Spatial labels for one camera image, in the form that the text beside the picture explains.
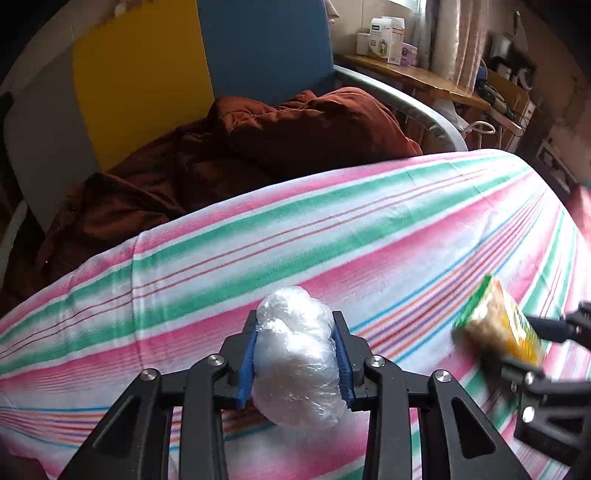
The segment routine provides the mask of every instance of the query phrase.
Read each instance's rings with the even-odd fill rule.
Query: purple box
[[[410,43],[402,44],[402,56],[400,57],[400,66],[414,67],[417,64],[418,50]]]

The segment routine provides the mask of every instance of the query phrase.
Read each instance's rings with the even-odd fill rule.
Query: plastic bag
[[[252,398],[258,410],[284,427],[335,425],[346,409],[331,338],[330,309],[301,287],[286,287],[256,310]]]
[[[542,342],[498,278],[487,275],[454,323],[484,348],[541,366]]]

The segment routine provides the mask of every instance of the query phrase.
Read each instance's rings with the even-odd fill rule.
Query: blanket
[[[392,112],[354,87],[305,91],[276,107],[220,98],[205,119],[75,188],[36,256],[11,258],[0,314],[90,257],[187,213],[313,173],[417,155]]]

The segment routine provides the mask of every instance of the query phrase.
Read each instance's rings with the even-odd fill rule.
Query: metal screw
[[[435,372],[435,380],[441,383],[447,383],[452,379],[452,374],[447,370],[437,370]]]
[[[214,353],[207,357],[207,363],[213,365],[214,367],[219,367],[222,365],[226,359],[222,357],[219,353]]]
[[[158,375],[158,370],[155,368],[146,368],[142,370],[139,377],[145,382],[151,382]]]
[[[526,385],[531,385],[535,380],[535,373],[527,372],[524,377],[524,382]]]
[[[367,363],[372,367],[379,368],[383,367],[386,364],[386,359],[383,356],[372,355],[368,357]]]
[[[523,415],[521,418],[523,419],[524,423],[531,422],[535,417],[535,408],[534,407],[526,407],[523,409]]]

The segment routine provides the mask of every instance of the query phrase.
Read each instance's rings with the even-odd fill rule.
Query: blue gripper pad
[[[351,364],[347,358],[347,352],[345,352],[345,346],[340,336],[339,327],[335,322],[335,329],[333,330],[332,338],[335,341],[336,348],[336,360],[339,365],[339,389],[340,396],[347,404],[348,408],[351,408],[355,394],[353,392],[353,370]]]
[[[251,397],[252,381],[255,377],[254,360],[257,334],[258,332],[256,331],[256,328],[253,327],[251,337],[248,341],[248,345],[246,346],[246,351],[244,352],[244,360],[242,361],[242,366],[240,367],[240,373],[238,376],[238,396],[236,397],[238,408],[244,408],[244,405],[246,405],[246,402]]]

